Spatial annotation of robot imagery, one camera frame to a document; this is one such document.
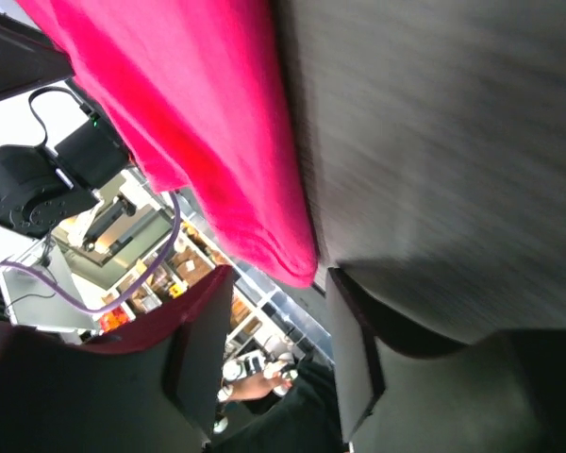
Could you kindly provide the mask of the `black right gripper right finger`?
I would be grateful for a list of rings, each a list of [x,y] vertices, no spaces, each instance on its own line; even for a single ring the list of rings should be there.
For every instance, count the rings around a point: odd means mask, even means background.
[[[325,300],[343,439],[358,452],[566,452],[566,329],[462,344],[339,268]]]

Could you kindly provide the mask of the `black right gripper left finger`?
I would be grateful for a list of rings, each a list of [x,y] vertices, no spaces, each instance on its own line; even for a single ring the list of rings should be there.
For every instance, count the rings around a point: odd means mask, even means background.
[[[198,452],[212,433],[233,276],[81,345],[0,324],[0,452]]]

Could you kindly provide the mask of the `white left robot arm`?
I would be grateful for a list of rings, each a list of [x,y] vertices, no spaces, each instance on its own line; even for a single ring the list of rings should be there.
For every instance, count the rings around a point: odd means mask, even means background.
[[[62,257],[45,274],[20,262],[127,164],[108,122],[56,152],[0,146],[0,267],[62,289]],[[84,344],[0,322],[0,452],[201,452],[213,433],[232,300],[215,267],[178,298]]]

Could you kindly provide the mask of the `red t-shirt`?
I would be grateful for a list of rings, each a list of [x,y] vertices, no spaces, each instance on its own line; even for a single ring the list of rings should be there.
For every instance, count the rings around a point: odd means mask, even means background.
[[[191,187],[224,248],[305,288],[317,253],[265,1],[24,1],[152,187]]]

